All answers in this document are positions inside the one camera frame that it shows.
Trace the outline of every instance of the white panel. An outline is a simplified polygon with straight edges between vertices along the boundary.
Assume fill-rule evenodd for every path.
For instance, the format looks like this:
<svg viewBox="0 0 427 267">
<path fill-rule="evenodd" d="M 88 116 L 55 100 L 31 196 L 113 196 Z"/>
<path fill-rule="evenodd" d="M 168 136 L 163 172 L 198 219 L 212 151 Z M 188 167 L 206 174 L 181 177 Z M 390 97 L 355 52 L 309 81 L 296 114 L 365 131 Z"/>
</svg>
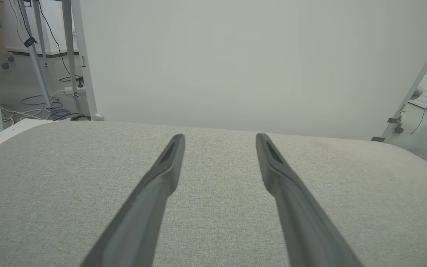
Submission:
<svg viewBox="0 0 427 267">
<path fill-rule="evenodd" d="M 369 140 L 427 61 L 427 1 L 80 2 L 106 120 Z"/>
<path fill-rule="evenodd" d="M 40 0 L 40 4 L 42 6 L 42 12 L 44 12 L 44 16 L 46 17 L 47 21 L 50 24 L 50 27 L 52 28 L 52 32 L 57 40 L 57 42 L 60 45 L 61 52 L 67 52 L 67 45 L 64 35 L 64 21 L 62 18 L 62 5 L 59 1 L 52 1 L 52 0 Z M 27 48 L 24 46 L 24 44 L 19 40 L 17 37 L 17 31 L 16 31 L 16 17 L 14 15 L 14 11 L 11 8 L 10 0 L 5 0 L 3 3 L 3 29 L 4 29 L 4 38 L 5 38 L 5 45 L 6 49 L 10 51 L 17 51 L 17 52 L 27 52 Z M 29 3 L 26 2 L 26 12 L 27 17 L 29 19 L 29 25 L 32 29 L 32 34 L 34 35 L 34 38 L 38 41 L 39 36 L 37 35 L 37 26 L 36 21 L 34 18 L 34 10 L 33 7 L 29 6 Z M 14 5 L 13 7 L 15 12 L 20 12 L 19 7 L 17 5 Z M 46 25 L 44 18 L 41 16 L 42 25 Z M 27 35 L 26 29 L 21 28 L 19 25 L 17 25 L 19 28 L 19 35 L 22 38 L 22 41 L 26 41 L 29 37 Z M 57 44 L 54 41 L 52 35 L 50 34 L 49 27 L 46 27 L 47 32 L 47 40 L 46 40 L 46 52 L 49 55 L 59 54 L 59 51 L 57 49 Z M 76 37 L 73 38 L 73 47 L 75 51 L 78 51 L 77 48 L 77 41 Z M 36 44 L 36 50 L 38 53 L 42 53 L 40 49 L 40 45 Z"/>
</svg>

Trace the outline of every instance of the caster wheel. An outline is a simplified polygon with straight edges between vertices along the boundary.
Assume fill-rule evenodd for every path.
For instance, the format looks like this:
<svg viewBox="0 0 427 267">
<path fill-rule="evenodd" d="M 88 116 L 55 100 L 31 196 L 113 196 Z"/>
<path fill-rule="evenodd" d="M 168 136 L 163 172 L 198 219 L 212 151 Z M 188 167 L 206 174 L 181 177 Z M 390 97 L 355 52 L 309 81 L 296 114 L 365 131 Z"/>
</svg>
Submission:
<svg viewBox="0 0 427 267">
<path fill-rule="evenodd" d="M 395 132 L 398 134 L 398 133 L 402 133 L 403 132 L 403 128 L 401 128 L 401 127 L 396 127 L 395 128 Z"/>
</svg>

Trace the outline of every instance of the power strip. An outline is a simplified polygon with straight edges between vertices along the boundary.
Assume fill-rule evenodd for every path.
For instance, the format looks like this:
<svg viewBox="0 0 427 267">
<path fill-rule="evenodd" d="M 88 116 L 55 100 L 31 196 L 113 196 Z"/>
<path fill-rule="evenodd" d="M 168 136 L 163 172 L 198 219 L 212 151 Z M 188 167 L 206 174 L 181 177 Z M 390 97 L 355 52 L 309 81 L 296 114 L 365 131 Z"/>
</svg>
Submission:
<svg viewBox="0 0 427 267">
<path fill-rule="evenodd" d="M 66 87 L 66 88 L 64 88 L 64 93 L 65 93 L 66 95 L 71 95 L 71 94 L 73 94 L 72 87 L 70 86 L 70 87 Z M 84 86 L 84 87 L 77 87 L 77 93 L 85 93 L 85 86 Z"/>
</svg>

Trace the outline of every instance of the gray floor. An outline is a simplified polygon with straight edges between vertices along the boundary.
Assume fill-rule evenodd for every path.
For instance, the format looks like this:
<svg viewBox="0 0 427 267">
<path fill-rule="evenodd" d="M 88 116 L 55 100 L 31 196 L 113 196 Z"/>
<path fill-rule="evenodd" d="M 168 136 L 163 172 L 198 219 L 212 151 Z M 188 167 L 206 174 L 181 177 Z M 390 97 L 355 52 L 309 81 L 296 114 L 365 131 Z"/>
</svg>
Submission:
<svg viewBox="0 0 427 267">
<path fill-rule="evenodd" d="M 44 105 L 24 105 L 21 103 L 23 98 L 40 95 L 42 91 L 37 83 L 36 73 L 31 65 L 29 56 L 14 56 L 14 63 L 10 63 L 10 68 L 4 70 L 0 67 L 0 101 L 5 105 L 15 108 L 16 111 L 23 112 L 31 109 L 42 108 L 43 112 L 38 115 L 40 118 L 46 118 L 48 112 L 44 111 Z M 58 90 L 63 90 L 65 87 L 71 86 L 70 82 L 60 82 L 58 79 L 69 76 L 62 64 L 60 57 L 47 59 L 49 66 L 42 67 L 43 74 L 46 78 L 49 93 L 54 93 Z M 68 59 L 64 57 L 64 61 L 68 66 Z M 81 66 L 76 56 L 76 74 L 81 75 Z M 64 109 L 68 109 L 73 113 L 89 114 L 86 96 L 81 93 L 78 98 L 73 98 L 71 95 L 58 93 L 55 95 L 64 105 Z M 28 103 L 42 103 L 44 98 L 34 98 L 28 100 Z M 3 124 L 5 128 L 11 126 L 11 122 Z"/>
<path fill-rule="evenodd" d="M 427 111 L 420 127 L 410 135 L 420 123 L 424 109 L 407 103 L 404 110 L 401 119 L 403 132 L 400 134 L 392 132 L 385 137 L 385 142 L 404 148 L 427 161 Z"/>
</svg>

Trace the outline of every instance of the white wall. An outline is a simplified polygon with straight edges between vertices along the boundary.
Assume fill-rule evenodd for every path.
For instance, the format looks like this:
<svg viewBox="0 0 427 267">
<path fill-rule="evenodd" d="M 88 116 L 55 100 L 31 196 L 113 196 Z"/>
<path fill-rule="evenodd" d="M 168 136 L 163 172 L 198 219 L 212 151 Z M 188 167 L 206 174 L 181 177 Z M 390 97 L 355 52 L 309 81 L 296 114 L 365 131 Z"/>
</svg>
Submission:
<svg viewBox="0 0 427 267">
<path fill-rule="evenodd" d="M 17 52 L 27 52 L 27 48 L 17 37 L 16 32 L 16 17 L 14 15 L 13 10 L 10 6 L 10 0 L 5 0 L 3 5 L 3 28 L 5 32 L 5 44 L 6 49 L 9 51 L 17 51 Z M 14 10 L 16 12 L 19 11 L 19 7 L 13 3 Z M 54 37 L 60 45 L 60 50 L 62 53 L 67 52 L 66 39 L 64 35 L 64 21 L 62 17 L 62 4 L 59 1 L 52 0 L 40 0 L 42 6 L 42 12 L 44 13 L 47 21 L 49 22 Z M 34 38 L 39 41 L 39 35 L 37 34 L 37 26 L 34 18 L 34 10 L 33 7 L 29 7 L 29 3 L 26 2 L 26 12 L 27 17 L 29 18 L 29 25 L 34 35 Z M 47 33 L 45 43 L 46 43 L 46 53 L 49 55 L 59 54 L 57 44 L 54 41 L 52 35 L 50 35 L 49 27 L 46 26 L 46 22 L 44 18 L 41 16 L 42 25 L 44 26 L 44 30 Z M 29 37 L 26 29 L 24 27 L 20 27 L 19 23 L 17 24 L 19 29 L 19 35 L 22 40 L 25 41 Z M 77 40 L 76 37 L 73 38 L 73 46 L 74 50 L 78 51 Z M 40 44 L 36 44 L 36 50 L 38 53 L 41 53 Z"/>
<path fill-rule="evenodd" d="M 427 1 L 80 2 L 106 120 L 370 140 L 427 61 Z"/>
</svg>

